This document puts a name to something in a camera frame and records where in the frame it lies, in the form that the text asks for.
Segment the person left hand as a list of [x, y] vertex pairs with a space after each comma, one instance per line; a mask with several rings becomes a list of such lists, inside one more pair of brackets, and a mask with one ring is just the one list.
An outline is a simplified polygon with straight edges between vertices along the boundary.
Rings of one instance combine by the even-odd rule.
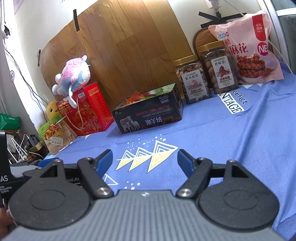
[[14, 224], [14, 220], [6, 208], [0, 209], [0, 238], [4, 238], [9, 232], [9, 226]]

